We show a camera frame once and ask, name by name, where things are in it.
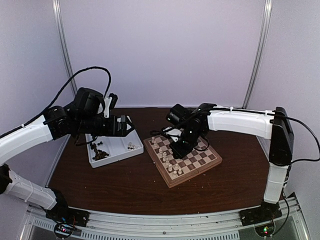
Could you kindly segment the white chess pawn corner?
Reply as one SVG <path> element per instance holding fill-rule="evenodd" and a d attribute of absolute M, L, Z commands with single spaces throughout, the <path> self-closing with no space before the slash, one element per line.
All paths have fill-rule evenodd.
<path fill-rule="evenodd" d="M 175 171 L 173 172 L 173 177 L 176 178 L 177 176 L 178 176 L 178 174 L 177 174 L 177 171 L 175 170 Z"/>

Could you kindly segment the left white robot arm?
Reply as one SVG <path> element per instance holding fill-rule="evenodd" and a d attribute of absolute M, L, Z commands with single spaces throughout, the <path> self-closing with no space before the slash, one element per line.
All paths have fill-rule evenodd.
<path fill-rule="evenodd" d="M 80 134 L 93 137 L 126 137 L 135 127 L 126 115 L 112 115 L 117 95 L 101 93 L 81 87 L 74 100 L 66 105 L 44 110 L 31 123 L 0 139 L 0 192 L 16 196 L 25 202 L 51 210 L 61 222 L 72 218 L 72 211 L 64 197 L 56 190 L 41 187 L 18 176 L 6 161 L 42 143 L 57 140 L 66 135 L 74 138 Z"/>

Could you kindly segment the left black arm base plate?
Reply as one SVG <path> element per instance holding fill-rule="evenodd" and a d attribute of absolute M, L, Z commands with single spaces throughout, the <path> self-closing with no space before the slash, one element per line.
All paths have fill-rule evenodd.
<path fill-rule="evenodd" d="M 58 222 L 77 227 L 86 227 L 90 213 L 86 210 L 70 208 L 68 205 L 57 203 L 52 209 L 45 209 L 46 217 Z"/>

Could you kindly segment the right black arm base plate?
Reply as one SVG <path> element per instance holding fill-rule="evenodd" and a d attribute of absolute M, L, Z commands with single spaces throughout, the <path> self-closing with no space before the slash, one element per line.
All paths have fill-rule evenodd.
<path fill-rule="evenodd" d="M 243 226 L 256 225 L 272 221 L 282 216 L 280 205 L 263 202 L 260 206 L 247 208 L 239 212 Z"/>

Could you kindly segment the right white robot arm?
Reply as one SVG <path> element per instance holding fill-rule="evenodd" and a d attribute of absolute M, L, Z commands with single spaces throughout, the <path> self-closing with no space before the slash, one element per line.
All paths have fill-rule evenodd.
<path fill-rule="evenodd" d="M 202 103 L 191 109 L 176 104 L 166 119 L 172 126 L 163 128 L 161 133 L 173 140 L 170 148 L 176 159 L 190 153 L 197 146 L 198 138 L 204 138 L 209 131 L 242 133 L 270 140 L 263 205 L 257 208 L 256 216 L 266 221 L 276 212 L 275 205 L 286 184 L 294 146 L 293 129 L 284 108 L 261 111 Z"/>

